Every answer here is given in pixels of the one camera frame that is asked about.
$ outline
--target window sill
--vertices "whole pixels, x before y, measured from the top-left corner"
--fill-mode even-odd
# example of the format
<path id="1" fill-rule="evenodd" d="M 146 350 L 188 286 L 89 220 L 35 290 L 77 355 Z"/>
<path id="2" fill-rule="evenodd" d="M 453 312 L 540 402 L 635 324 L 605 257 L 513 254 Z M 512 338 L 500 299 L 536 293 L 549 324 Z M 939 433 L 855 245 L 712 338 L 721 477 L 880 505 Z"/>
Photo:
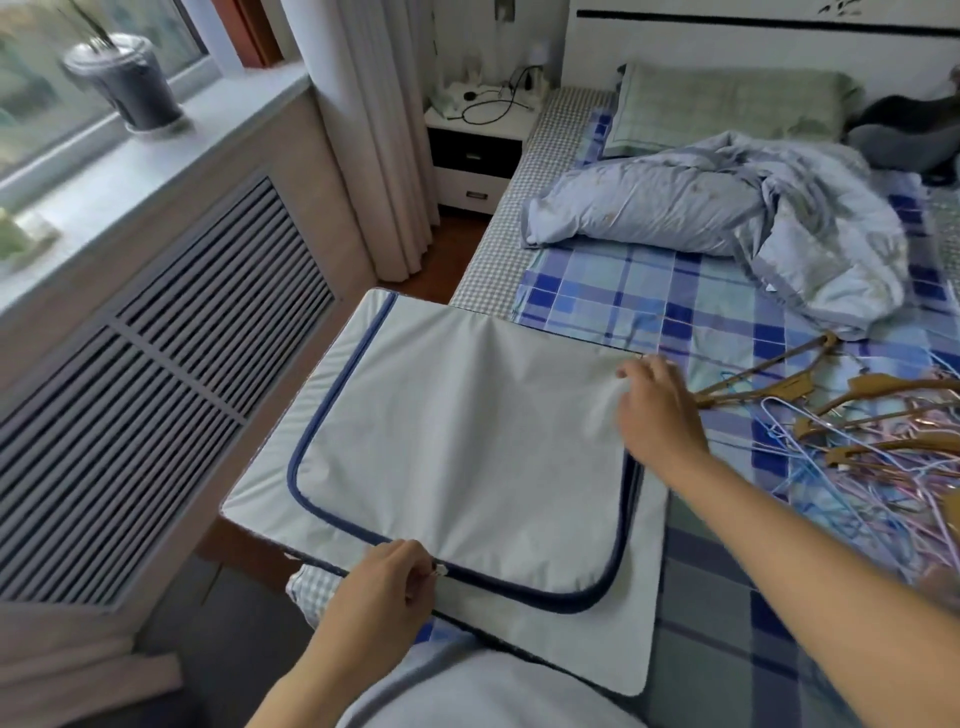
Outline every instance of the window sill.
<path id="1" fill-rule="evenodd" d="M 130 138 L 64 182 L 23 215 L 38 215 L 60 232 L 18 271 L 0 274 L 0 316 L 50 284 L 116 226 L 149 207 L 202 159 L 249 135 L 310 86 L 302 63 L 220 79 L 183 103 L 189 131 L 162 141 Z"/>

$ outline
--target hand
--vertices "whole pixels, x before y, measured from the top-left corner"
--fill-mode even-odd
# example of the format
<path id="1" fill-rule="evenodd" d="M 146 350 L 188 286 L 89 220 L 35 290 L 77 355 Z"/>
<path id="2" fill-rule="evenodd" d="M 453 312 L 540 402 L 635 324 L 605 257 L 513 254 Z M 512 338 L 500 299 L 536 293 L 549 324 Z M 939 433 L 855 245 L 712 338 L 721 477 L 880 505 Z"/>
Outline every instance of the hand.
<path id="1" fill-rule="evenodd" d="M 436 583 L 420 542 L 375 546 L 330 599 L 294 671 L 349 704 L 403 659 L 430 617 Z"/>
<path id="2" fill-rule="evenodd" d="M 638 462 L 666 480 L 674 463 L 709 455 L 697 404 L 673 362 L 644 356 L 624 362 L 616 374 L 630 380 L 630 391 L 616 410 L 616 424 Z"/>

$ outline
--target green pillow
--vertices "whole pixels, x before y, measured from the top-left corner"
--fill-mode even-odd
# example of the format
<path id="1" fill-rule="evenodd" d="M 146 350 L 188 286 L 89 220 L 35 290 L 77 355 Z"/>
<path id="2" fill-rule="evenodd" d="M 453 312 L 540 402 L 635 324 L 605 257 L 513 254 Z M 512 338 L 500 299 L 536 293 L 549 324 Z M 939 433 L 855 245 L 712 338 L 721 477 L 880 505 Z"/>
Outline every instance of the green pillow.
<path id="1" fill-rule="evenodd" d="M 626 65 L 604 157 L 682 147 L 726 131 L 839 141 L 857 91 L 843 73 Z"/>

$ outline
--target nightstand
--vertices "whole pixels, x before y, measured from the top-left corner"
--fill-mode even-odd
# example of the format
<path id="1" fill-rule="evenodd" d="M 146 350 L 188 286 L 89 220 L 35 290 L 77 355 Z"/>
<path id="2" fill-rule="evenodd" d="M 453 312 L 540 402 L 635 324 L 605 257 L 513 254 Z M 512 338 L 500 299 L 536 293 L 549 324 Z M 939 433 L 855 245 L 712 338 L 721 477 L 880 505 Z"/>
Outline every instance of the nightstand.
<path id="1" fill-rule="evenodd" d="M 455 84 L 451 88 L 460 99 L 465 90 L 470 87 Z M 487 101 L 496 98 L 499 89 L 480 86 L 473 90 L 482 94 L 476 101 Z M 508 94 L 503 91 L 507 101 L 502 104 L 470 109 L 467 117 L 473 122 L 495 119 L 508 106 Z M 470 103 L 461 102 L 461 107 Z M 502 119 L 477 125 L 463 119 L 444 119 L 435 109 L 429 109 L 425 119 L 440 204 L 493 215 L 539 115 L 539 107 L 528 110 L 514 105 Z"/>

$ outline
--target window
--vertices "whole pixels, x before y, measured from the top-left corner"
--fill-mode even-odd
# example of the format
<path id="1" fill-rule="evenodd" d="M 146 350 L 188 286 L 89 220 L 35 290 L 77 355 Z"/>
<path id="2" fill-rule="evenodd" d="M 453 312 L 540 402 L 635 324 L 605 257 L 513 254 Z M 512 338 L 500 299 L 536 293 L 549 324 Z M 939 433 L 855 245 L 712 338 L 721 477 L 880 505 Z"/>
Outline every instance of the window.
<path id="1" fill-rule="evenodd" d="M 109 31 L 149 38 L 168 78 L 205 53 L 176 0 L 80 5 Z M 110 113 L 102 96 L 79 87 L 60 66 L 61 54 L 88 35 L 68 0 L 0 0 L 0 178 L 8 181 Z"/>

